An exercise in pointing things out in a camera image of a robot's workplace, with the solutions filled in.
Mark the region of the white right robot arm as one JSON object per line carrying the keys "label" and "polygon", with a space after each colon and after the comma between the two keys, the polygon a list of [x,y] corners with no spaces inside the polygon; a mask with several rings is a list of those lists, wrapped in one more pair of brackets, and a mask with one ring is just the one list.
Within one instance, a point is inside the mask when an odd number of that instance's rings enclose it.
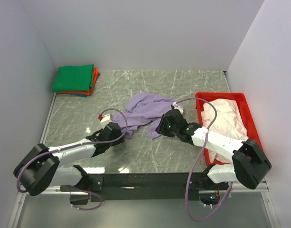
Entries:
{"label": "white right robot arm", "polygon": [[176,136],[193,146],[204,146],[230,161],[215,164],[204,172],[202,185],[208,190],[222,182],[239,182],[254,190],[272,167],[257,141],[232,139],[198,123],[188,123],[178,109],[166,112],[155,131],[166,137]]}

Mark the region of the blue folded t shirt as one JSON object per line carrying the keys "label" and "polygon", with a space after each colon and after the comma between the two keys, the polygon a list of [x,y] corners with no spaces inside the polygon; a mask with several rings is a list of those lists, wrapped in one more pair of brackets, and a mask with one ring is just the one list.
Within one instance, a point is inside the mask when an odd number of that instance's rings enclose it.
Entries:
{"label": "blue folded t shirt", "polygon": [[94,78],[93,78],[93,86],[92,86],[92,89],[90,90],[90,92],[88,92],[88,94],[71,94],[71,95],[75,95],[75,96],[78,96],[78,97],[88,97],[92,94],[93,90],[94,90],[94,86],[95,86],[95,83],[98,79],[98,77],[100,76],[100,73],[97,73]]}

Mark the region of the orange folded t shirt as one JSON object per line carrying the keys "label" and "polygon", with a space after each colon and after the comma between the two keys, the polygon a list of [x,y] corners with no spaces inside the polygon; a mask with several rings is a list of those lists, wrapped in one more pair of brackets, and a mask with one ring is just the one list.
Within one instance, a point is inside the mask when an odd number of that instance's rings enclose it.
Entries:
{"label": "orange folded t shirt", "polygon": [[69,94],[69,95],[76,95],[76,96],[79,96],[79,97],[90,96],[94,91],[94,87],[95,87],[96,81],[97,81],[99,76],[100,76],[100,73],[99,73],[98,69],[94,68],[92,84],[91,84],[91,87],[89,88],[89,90],[87,92],[85,92],[85,91],[65,91],[65,92],[57,92],[57,94]]}

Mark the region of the black base beam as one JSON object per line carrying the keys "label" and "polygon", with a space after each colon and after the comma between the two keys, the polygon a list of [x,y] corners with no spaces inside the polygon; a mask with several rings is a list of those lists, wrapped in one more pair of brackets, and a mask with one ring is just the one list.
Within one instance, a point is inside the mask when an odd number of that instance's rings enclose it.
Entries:
{"label": "black base beam", "polygon": [[[91,191],[106,200],[160,200],[183,199],[188,172],[182,173],[118,173],[89,174],[89,183],[79,190]],[[213,183],[204,173],[195,172],[191,176],[189,200],[199,200],[199,191],[227,190],[228,183]],[[78,194],[72,186],[61,185],[61,192],[69,192],[73,205],[100,202],[96,196]]]}

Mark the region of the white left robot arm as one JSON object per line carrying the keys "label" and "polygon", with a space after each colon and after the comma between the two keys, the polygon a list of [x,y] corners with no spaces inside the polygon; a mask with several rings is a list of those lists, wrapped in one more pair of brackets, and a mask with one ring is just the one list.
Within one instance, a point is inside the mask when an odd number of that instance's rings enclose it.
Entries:
{"label": "white left robot arm", "polygon": [[71,144],[61,147],[46,147],[37,144],[14,169],[17,184],[36,196],[53,186],[72,186],[78,191],[94,190],[90,175],[79,165],[66,164],[104,153],[111,146],[124,141],[121,128],[110,122],[103,129]]}

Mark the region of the green folded t shirt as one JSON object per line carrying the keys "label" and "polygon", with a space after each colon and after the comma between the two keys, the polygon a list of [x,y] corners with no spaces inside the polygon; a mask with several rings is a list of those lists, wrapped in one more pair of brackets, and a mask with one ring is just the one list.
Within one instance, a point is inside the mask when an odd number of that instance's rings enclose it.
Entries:
{"label": "green folded t shirt", "polygon": [[58,68],[52,91],[88,92],[93,83],[94,65],[61,66]]}

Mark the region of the lavender t shirt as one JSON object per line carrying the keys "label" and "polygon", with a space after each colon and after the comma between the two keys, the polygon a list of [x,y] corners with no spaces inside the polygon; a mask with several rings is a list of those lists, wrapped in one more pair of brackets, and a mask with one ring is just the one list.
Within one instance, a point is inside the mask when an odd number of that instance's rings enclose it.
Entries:
{"label": "lavender t shirt", "polygon": [[126,104],[123,114],[114,114],[112,121],[126,132],[125,137],[131,139],[139,127],[149,125],[146,134],[155,139],[160,137],[155,130],[163,114],[171,109],[175,99],[167,98],[153,93],[135,94]]}

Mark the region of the red plastic bin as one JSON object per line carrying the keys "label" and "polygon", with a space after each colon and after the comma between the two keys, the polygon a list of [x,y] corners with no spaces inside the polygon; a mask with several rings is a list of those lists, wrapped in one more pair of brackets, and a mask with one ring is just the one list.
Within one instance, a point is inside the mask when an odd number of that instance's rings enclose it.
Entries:
{"label": "red plastic bin", "polygon": [[[197,92],[195,94],[195,97],[207,100],[209,102],[214,101],[219,98],[235,100],[238,105],[238,110],[240,112],[242,122],[247,129],[247,136],[251,139],[256,140],[259,146],[261,147],[261,149],[263,150],[260,137],[258,135],[255,123],[253,121],[251,111],[249,109],[247,100],[243,93]],[[203,105],[204,105],[203,101],[196,100],[198,120],[201,125],[203,125],[202,114],[201,114],[201,112],[204,110]],[[210,166],[212,164],[218,164],[218,165],[225,164],[216,159],[213,162],[210,162],[208,149],[204,150],[204,158],[205,158],[205,162],[207,166]]]}

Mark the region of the white t shirt in bin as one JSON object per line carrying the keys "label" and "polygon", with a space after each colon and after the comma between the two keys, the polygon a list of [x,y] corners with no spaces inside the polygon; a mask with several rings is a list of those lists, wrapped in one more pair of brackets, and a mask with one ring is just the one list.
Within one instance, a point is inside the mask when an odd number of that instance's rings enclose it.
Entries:
{"label": "white t shirt in bin", "polygon": [[214,109],[217,110],[217,118],[210,127],[210,130],[218,134],[238,139],[247,140],[247,129],[243,124],[237,102],[228,99],[216,99],[210,104],[204,103],[204,110],[201,112],[203,126],[208,127],[215,116]]}

